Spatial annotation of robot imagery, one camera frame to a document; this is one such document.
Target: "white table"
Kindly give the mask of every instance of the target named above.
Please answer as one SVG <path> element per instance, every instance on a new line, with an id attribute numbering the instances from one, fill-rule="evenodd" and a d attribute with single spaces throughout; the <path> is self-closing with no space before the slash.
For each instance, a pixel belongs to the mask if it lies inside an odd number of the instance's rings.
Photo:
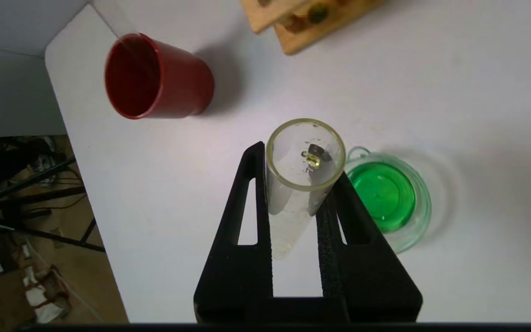
<path id="1" fill-rule="evenodd" d="M 48 46 L 131 322 L 195 320 L 243 151 L 303 117 L 426 179 L 432 226 L 400 255 L 424 295 L 419 321 L 531 321 L 531 1 L 395 0 L 293 57 L 271 30 L 253 35 L 236 0 L 119 4 L 141 32 L 204 57 L 217 82 L 203 116 L 126 120 L 103 84 L 115 38 L 91 7 Z M 277 296 L 321 294 L 315 234 L 311 223 L 274 262 Z"/>

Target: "floor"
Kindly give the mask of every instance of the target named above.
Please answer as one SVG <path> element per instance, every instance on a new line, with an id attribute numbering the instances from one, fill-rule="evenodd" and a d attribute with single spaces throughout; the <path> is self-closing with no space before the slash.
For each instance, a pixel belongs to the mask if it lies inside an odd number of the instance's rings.
<path id="1" fill-rule="evenodd" d="M 72 149 L 68 138 L 65 136 L 55 136 L 57 149 L 65 151 L 65 155 L 72 155 Z M 72 166 L 78 172 L 76 164 Z M 30 169 L 19 173 L 14 179 L 22 179 L 32 174 Z M 78 179 L 70 172 L 62 173 L 63 179 L 57 181 L 64 183 L 78 183 Z M 48 190 L 65 189 L 74 186 L 73 184 L 53 184 L 48 187 L 33 185 L 21 191 L 20 196 L 26 194 L 43 193 Z M 44 206 L 55 206 L 63 208 L 75 203 L 82 195 L 59 198 L 48 202 L 33 204 L 30 208 L 40 208 Z M 27 221 L 27 225 L 40 231 L 48 231 L 80 239 L 86 231 L 93 212 L 87 197 L 83 197 L 74 206 L 64 209 L 52 210 L 50 216 L 38 217 Z M 23 235 L 13 234 L 13 240 L 17 244 L 25 243 L 27 238 Z M 20 247 L 15 246 L 11 254 L 17 260 L 20 269 L 12 273 L 0 275 L 0 308 L 1 303 L 6 303 L 9 309 L 0 310 L 0 331 L 11 331 L 21 324 L 34 317 L 32 309 L 27 301 L 22 300 L 24 294 L 21 279 L 24 276 L 22 267 L 34 266 L 38 271 L 46 271 L 50 264 L 54 264 L 60 274 L 65 278 L 68 286 L 74 293 L 70 294 L 69 302 L 72 309 L 64 318 L 53 321 L 55 324 L 88 324 L 88 323 L 127 323 L 126 312 L 122 305 L 118 287 L 114 281 L 114 275 L 106 254 L 84 249 L 70 244 L 61 244 L 52 240 L 38 237 L 28 239 L 33 249 L 44 259 L 32 254 L 26 259 L 20 252 Z M 101 235 L 97 229 L 91 232 L 88 243 L 103 246 Z"/>

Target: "red plastic cup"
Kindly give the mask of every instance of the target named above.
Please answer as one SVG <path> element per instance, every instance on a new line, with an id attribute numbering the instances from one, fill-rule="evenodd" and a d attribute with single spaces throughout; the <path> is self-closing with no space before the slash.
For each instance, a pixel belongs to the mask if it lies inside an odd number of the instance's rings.
<path id="1" fill-rule="evenodd" d="M 112 106 L 129 119 L 198 115 L 214 93 L 204 61 L 143 34 L 125 35 L 112 46 L 105 79 Z"/>

